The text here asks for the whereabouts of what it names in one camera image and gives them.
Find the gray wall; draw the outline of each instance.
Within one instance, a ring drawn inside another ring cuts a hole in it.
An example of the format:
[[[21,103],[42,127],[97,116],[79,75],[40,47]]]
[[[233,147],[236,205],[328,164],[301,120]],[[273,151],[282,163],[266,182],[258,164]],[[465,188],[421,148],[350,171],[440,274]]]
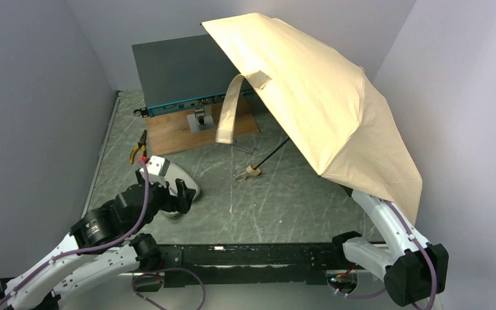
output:
[[[132,45],[204,34],[202,21],[259,12],[377,73],[415,0],[67,0],[115,89],[141,88]]]
[[[0,0],[0,277],[79,219],[113,103],[65,1]]]
[[[446,309],[496,309],[496,1],[418,0],[375,79],[450,253]]]

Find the umbrella shaft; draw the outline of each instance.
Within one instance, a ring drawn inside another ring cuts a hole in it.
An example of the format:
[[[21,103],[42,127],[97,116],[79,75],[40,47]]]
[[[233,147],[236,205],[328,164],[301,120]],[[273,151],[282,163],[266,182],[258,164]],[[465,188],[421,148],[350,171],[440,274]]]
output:
[[[276,151],[280,150],[281,147],[283,147],[286,142],[290,141],[290,137],[287,137],[286,139],[284,139],[283,142],[281,142],[279,144],[279,146],[276,147],[276,149],[274,149],[269,155],[267,155],[267,157],[265,157],[257,166],[254,167],[254,170],[259,168],[259,166],[261,166],[263,163],[265,163],[274,153],[276,153]]]

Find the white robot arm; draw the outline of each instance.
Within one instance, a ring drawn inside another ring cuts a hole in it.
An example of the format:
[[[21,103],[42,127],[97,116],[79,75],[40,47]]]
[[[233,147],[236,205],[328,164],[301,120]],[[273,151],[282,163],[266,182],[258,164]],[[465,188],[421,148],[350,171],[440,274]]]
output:
[[[175,179],[176,194],[171,195],[167,173],[161,168],[153,167],[144,178],[138,178],[139,184],[131,185],[100,208],[88,211],[71,227],[70,233],[28,271],[16,278],[1,278],[0,307],[5,304],[6,309],[13,310],[58,309],[72,296],[112,276],[135,269],[158,269],[161,255],[151,235],[138,234],[127,243],[121,240],[137,233],[160,210],[185,214],[191,208],[196,190],[189,189],[183,180]],[[166,181],[150,184],[149,180],[155,178],[151,173]],[[112,243],[119,247],[105,247]]]
[[[401,306],[433,296],[433,291],[443,292],[449,260],[446,249],[429,243],[394,203],[357,190],[351,196],[375,224],[388,251],[357,232],[347,232],[332,241],[339,259],[356,263],[382,280],[391,299]]]

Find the beige umbrella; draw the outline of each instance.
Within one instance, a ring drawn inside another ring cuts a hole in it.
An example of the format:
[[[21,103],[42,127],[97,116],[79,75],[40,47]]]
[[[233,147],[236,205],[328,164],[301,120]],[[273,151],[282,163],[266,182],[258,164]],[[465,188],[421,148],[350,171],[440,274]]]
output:
[[[246,79],[324,178],[395,202],[415,223],[421,176],[385,98],[364,70],[283,21],[247,14],[202,23],[239,70],[217,142],[231,143]]]

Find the pliers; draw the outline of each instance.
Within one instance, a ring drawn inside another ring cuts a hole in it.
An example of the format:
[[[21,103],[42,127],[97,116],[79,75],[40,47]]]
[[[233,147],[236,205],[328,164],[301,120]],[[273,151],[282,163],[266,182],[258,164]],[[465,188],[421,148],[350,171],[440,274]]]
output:
[[[134,163],[134,157],[136,157],[136,153],[141,149],[142,151],[142,156],[143,160],[146,161],[147,159],[147,148],[145,147],[146,145],[146,140],[147,140],[147,130],[143,131],[143,134],[141,134],[141,137],[139,137],[140,141],[138,142],[138,145],[134,147],[134,150],[132,153],[130,153],[130,163]]]

